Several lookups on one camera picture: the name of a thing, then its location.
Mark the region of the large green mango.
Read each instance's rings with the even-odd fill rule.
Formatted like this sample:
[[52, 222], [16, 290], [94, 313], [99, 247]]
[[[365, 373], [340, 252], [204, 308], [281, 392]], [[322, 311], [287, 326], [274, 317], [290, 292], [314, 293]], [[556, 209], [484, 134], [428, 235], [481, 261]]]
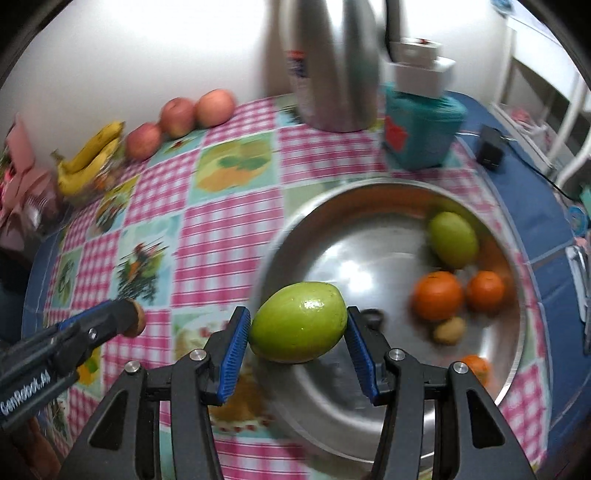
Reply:
[[307, 363], [338, 344], [347, 323], [346, 303], [337, 287], [291, 284], [271, 295], [254, 315], [250, 349], [270, 362]]

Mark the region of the dark plum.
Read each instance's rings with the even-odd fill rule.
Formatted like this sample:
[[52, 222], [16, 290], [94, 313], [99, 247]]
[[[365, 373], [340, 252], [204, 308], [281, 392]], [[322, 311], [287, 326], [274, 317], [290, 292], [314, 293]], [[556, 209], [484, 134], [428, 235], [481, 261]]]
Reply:
[[379, 309], [365, 309], [362, 315], [373, 329], [379, 329], [385, 320], [384, 313]]

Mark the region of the brown kiwi fruit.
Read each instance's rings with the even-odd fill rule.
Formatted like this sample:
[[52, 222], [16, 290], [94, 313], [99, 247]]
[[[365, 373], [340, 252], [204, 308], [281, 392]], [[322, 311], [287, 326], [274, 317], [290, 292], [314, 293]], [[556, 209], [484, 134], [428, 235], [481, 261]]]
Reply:
[[134, 319], [131, 326], [123, 333], [127, 338], [135, 338], [139, 336], [145, 329], [146, 318], [142, 307], [133, 299], [127, 299], [134, 308]]

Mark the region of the small brown kiwi in basin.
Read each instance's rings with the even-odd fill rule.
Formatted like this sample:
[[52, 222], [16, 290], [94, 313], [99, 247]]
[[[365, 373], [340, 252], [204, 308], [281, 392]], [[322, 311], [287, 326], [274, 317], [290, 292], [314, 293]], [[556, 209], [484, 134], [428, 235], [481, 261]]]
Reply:
[[459, 316], [452, 317], [439, 325], [433, 332], [433, 340], [440, 345], [456, 345], [465, 335], [467, 322]]

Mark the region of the large orange tangerine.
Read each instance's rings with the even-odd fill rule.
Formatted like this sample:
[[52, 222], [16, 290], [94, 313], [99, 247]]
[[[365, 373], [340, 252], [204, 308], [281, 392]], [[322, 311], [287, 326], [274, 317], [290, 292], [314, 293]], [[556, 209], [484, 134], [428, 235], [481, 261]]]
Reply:
[[456, 315], [464, 305], [464, 290], [458, 278], [447, 271], [431, 272], [414, 286], [411, 306], [428, 322], [442, 322]]

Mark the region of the large steel basin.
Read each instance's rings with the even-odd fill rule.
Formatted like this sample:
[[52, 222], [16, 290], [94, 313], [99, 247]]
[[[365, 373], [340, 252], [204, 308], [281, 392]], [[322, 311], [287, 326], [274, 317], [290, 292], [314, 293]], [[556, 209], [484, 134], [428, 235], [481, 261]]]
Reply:
[[[411, 308], [416, 283], [441, 268], [429, 248], [426, 224], [442, 211], [463, 216], [478, 236], [478, 256], [460, 270], [460, 282], [484, 270], [498, 274], [505, 285], [495, 314], [462, 311], [467, 332], [451, 347], [435, 344]], [[491, 367], [487, 390], [496, 402], [514, 382], [526, 330], [525, 296], [515, 261], [484, 215], [442, 188], [374, 179], [311, 199], [271, 242], [252, 287], [250, 308], [259, 309], [276, 291], [301, 281], [330, 283], [349, 306], [379, 311], [388, 342], [423, 363], [446, 367], [470, 354], [486, 359]], [[253, 370], [280, 428], [308, 452], [366, 466], [373, 462], [385, 411], [363, 395], [345, 343], [300, 365], [259, 359]]]

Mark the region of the pink checkered tablecloth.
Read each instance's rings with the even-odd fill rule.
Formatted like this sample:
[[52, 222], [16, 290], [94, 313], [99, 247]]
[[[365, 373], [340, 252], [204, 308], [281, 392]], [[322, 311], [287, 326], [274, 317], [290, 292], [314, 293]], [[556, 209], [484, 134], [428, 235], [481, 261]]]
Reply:
[[[119, 291], [119, 271], [135, 261], [140, 240], [160, 242], [160, 263], [148, 269], [139, 293], [147, 308], [146, 331], [117, 337], [92, 353], [81, 380], [46, 413], [43, 430], [69, 453], [99, 400], [133, 355], [148, 367], [163, 366], [222, 326], [230, 304], [252, 293], [263, 254], [273, 236], [311, 199], [356, 180], [416, 180], [451, 192], [477, 211], [508, 245], [525, 281], [525, 356], [501, 411], [538, 470], [547, 453], [548, 397], [545, 341], [527, 268], [504, 216], [468, 149], [454, 140], [442, 167], [404, 171], [380, 151], [379, 119], [368, 131], [332, 134], [304, 126], [287, 112], [293, 98], [280, 96], [239, 106], [235, 117], [207, 133], [193, 132], [183, 147], [163, 144], [147, 163], [130, 166], [103, 198], [74, 214], [58, 235], [44, 307], [44, 326], [65, 319]], [[238, 383], [228, 414], [214, 416], [221, 465], [229, 479], [345, 479], [363, 465], [304, 450], [273, 418], [250, 366]]]

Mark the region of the small orange tangerine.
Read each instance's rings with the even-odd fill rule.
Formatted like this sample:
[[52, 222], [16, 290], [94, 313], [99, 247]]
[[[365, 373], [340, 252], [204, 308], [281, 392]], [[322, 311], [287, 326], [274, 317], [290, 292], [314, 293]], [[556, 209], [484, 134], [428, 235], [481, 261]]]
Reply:
[[502, 278], [493, 271], [481, 270], [466, 287], [468, 306], [476, 312], [493, 314], [504, 301], [505, 284]]

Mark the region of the pink flower bouquet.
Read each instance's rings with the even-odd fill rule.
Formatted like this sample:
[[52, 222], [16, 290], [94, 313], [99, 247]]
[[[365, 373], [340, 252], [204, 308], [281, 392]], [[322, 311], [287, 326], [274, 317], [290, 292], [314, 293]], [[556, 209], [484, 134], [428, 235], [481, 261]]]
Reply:
[[59, 220], [55, 174], [39, 166], [20, 115], [1, 145], [1, 247], [23, 252]]

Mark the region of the green mango in basin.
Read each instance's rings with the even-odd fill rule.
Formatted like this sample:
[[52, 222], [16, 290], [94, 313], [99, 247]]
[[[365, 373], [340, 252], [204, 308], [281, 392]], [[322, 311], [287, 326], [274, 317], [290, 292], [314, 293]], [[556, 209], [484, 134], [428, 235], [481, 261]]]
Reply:
[[479, 253], [475, 230], [457, 213], [438, 213], [429, 221], [427, 233], [432, 251], [454, 270], [473, 263]]

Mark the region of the white phone stand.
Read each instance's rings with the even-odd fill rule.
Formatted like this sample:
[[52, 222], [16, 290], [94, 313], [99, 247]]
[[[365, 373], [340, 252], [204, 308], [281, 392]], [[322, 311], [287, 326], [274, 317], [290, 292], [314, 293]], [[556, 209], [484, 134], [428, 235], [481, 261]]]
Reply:
[[583, 353], [590, 355], [590, 260], [581, 245], [566, 248], [583, 323]]

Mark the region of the blue quilted cloth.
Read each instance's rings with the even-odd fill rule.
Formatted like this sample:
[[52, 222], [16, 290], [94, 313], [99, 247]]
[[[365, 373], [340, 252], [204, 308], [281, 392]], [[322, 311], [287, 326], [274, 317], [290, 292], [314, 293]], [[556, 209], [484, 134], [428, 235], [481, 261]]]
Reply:
[[[467, 107], [468, 117], [459, 136], [460, 140], [468, 137], [469, 153], [473, 154], [472, 158], [475, 161], [477, 130], [483, 124], [493, 123], [494, 117], [483, 105], [469, 96], [463, 96], [462, 102]], [[193, 132], [207, 133], [211, 130]], [[188, 143], [186, 140], [183, 142], [187, 136], [168, 142], [174, 142], [172, 146], [183, 147]], [[523, 151], [515, 148], [506, 155], [502, 165], [495, 172], [488, 172], [477, 164], [476, 167], [484, 173], [485, 182], [503, 205], [504, 216], [530, 275], [535, 294], [534, 305], [539, 309], [542, 325], [537, 331], [543, 335], [542, 339], [545, 341], [544, 371], [548, 382], [547, 399], [550, 401], [546, 417], [546, 460], [550, 453], [550, 444], [559, 433], [554, 424], [555, 420], [573, 413], [574, 408], [567, 401], [569, 395], [574, 395], [578, 403], [585, 402], [590, 377], [588, 374], [575, 375], [567, 382], [560, 382], [557, 377], [557, 342], [562, 338], [574, 339], [581, 328], [579, 313], [574, 304], [574, 286], [563, 262], [564, 248], [572, 241], [573, 235], [551, 186], [533, 173], [526, 163]], [[32, 334], [46, 327], [43, 323], [43, 312], [54, 255], [57, 253], [55, 244], [59, 242], [58, 235], [67, 227], [72, 217], [60, 230], [45, 240], [35, 256], [23, 313], [25, 334]], [[47, 426], [43, 420], [49, 420], [46, 415], [49, 413], [49, 407], [39, 418], [43, 434], [43, 427]]]

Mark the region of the right red apple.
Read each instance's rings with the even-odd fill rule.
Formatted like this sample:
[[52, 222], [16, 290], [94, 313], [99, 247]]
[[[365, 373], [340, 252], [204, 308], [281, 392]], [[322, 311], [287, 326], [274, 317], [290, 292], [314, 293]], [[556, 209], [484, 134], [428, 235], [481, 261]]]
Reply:
[[195, 104], [195, 121], [200, 127], [212, 128], [228, 122], [235, 108], [235, 96], [231, 91], [215, 89], [201, 96]]

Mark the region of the white power adapter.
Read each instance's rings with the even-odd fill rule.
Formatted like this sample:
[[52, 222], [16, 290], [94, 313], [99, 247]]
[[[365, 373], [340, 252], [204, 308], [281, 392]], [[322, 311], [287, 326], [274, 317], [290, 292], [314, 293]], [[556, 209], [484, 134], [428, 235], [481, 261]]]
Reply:
[[391, 42], [391, 66], [397, 91], [429, 99], [444, 96], [450, 87], [457, 62], [441, 54], [442, 45], [423, 38]]

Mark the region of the stainless steel thermos jug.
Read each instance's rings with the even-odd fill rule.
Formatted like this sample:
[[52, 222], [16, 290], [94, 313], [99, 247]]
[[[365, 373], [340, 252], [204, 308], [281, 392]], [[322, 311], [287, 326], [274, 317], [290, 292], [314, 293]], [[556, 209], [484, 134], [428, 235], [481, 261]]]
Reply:
[[402, 7], [384, 2], [379, 28], [368, 1], [283, 1], [280, 42], [297, 113], [308, 126], [346, 133], [367, 129], [378, 114], [380, 61], [394, 61]]

